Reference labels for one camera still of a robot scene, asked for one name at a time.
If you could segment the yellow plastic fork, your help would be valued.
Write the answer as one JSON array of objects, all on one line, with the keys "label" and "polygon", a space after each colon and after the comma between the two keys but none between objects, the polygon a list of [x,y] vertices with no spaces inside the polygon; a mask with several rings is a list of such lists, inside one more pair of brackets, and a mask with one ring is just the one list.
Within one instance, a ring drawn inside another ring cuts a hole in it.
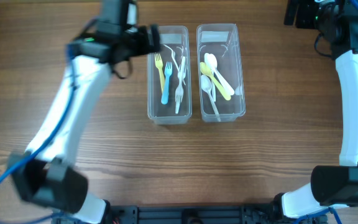
[{"label": "yellow plastic fork", "polygon": [[159,53],[156,53],[154,55],[154,60],[155,60],[155,66],[159,74],[161,92],[163,92],[164,84],[165,84],[165,76],[163,74],[163,60]]}]

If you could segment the bent white plastic fork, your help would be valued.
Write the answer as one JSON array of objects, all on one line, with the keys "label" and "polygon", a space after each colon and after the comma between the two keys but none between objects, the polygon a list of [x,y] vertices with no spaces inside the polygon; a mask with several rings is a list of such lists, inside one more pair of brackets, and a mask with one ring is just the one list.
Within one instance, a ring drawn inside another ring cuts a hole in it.
[{"label": "bent white plastic fork", "polygon": [[171,57],[172,57],[172,60],[173,60],[173,62],[174,62],[174,64],[175,64],[177,70],[178,70],[178,78],[182,77],[183,84],[186,85],[186,82],[185,82],[185,77],[186,77],[185,70],[184,70],[182,76],[180,76],[180,75],[179,75],[179,72],[180,72],[180,70],[181,70],[181,66],[179,67],[178,64],[177,64],[177,61],[176,61],[176,59],[175,59],[175,51],[174,51],[172,48],[170,48],[168,45],[166,45],[166,44],[163,44],[163,45],[164,45],[166,48],[168,48],[168,49],[170,49],[170,50],[172,51]]}]

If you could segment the light blue plastic fork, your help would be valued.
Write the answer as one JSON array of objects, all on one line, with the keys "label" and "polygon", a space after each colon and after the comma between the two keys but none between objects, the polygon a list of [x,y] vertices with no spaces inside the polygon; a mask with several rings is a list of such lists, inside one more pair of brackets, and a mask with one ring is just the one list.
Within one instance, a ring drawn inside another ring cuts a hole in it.
[{"label": "light blue plastic fork", "polygon": [[161,97],[161,104],[163,105],[166,105],[168,103],[169,83],[172,73],[173,73],[173,64],[171,62],[167,62],[164,70],[165,83],[164,83],[164,88]]}]

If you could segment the white fork top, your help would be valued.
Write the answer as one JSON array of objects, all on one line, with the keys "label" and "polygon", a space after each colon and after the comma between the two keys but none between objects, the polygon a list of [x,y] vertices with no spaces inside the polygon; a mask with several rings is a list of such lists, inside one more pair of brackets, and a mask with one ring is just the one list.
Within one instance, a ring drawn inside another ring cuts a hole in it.
[{"label": "white fork top", "polygon": [[177,89],[175,90],[175,113],[176,114],[178,114],[178,112],[180,110],[180,104],[183,99],[183,94],[184,94],[183,81],[182,81],[182,77],[180,77],[179,84],[177,86]]}]

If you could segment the yellow plastic spoon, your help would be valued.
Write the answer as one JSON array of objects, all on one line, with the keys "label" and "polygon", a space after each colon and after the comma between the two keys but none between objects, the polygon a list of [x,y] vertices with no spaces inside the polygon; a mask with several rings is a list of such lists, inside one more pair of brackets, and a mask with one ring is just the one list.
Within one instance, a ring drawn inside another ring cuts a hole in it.
[{"label": "yellow plastic spoon", "polygon": [[[200,71],[203,75],[207,76],[206,70],[205,70],[205,65],[206,64],[204,62],[200,62]],[[220,92],[220,94],[223,96],[223,98],[226,101],[231,100],[231,95],[223,88],[223,86],[219,83],[219,81],[215,77],[213,78],[213,82],[214,82],[216,88],[218,89],[218,91]]]}]

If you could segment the white thick-handled spoon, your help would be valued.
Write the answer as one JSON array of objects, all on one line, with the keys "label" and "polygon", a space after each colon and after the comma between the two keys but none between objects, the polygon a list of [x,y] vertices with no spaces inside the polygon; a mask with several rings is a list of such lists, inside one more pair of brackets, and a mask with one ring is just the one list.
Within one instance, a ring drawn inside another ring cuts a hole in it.
[{"label": "white thick-handled spoon", "polygon": [[221,75],[221,73],[217,70],[217,59],[213,54],[208,54],[207,55],[208,58],[208,62],[211,66],[211,69],[214,73],[216,73],[219,81],[221,82],[221,85],[224,87],[224,89],[230,94],[230,95],[234,95],[234,89],[232,88],[232,86],[230,86],[230,84],[226,81],[226,79]]}]

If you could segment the white thin spoon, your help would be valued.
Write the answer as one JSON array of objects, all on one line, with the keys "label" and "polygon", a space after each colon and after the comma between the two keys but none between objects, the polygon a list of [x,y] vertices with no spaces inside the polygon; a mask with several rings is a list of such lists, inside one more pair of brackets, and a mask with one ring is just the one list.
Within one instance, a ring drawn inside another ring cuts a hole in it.
[{"label": "white thin spoon", "polygon": [[212,97],[212,94],[211,94],[211,92],[212,92],[211,80],[206,75],[201,76],[201,89],[203,91],[205,91],[207,93],[207,95],[209,96],[209,100],[210,100],[211,106],[212,106],[212,108],[214,110],[215,117],[216,117],[218,122],[221,122],[221,117],[220,117],[219,111],[218,111],[218,109],[216,107],[215,102],[213,101],[213,97]]}]

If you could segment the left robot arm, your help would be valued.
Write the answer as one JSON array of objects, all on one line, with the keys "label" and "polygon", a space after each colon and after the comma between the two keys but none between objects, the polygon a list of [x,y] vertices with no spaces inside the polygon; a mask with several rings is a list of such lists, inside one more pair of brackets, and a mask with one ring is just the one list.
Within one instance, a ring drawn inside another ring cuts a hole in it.
[{"label": "left robot arm", "polygon": [[108,201],[89,190],[74,168],[87,120],[115,73],[114,66],[160,50],[159,27],[125,25],[119,32],[83,29],[67,46],[67,67],[41,128],[23,154],[11,154],[7,174],[21,200],[51,208],[51,219],[110,221]]}]

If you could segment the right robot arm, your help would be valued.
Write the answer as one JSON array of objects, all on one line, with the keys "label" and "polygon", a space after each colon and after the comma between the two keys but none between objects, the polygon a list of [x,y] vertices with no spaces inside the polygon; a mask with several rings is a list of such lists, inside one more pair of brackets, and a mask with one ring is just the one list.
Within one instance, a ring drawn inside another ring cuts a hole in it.
[{"label": "right robot arm", "polygon": [[315,29],[329,42],[342,97],[339,164],[316,166],[308,184],[276,195],[271,203],[272,220],[299,223],[358,207],[358,1],[288,0],[283,23]]}]

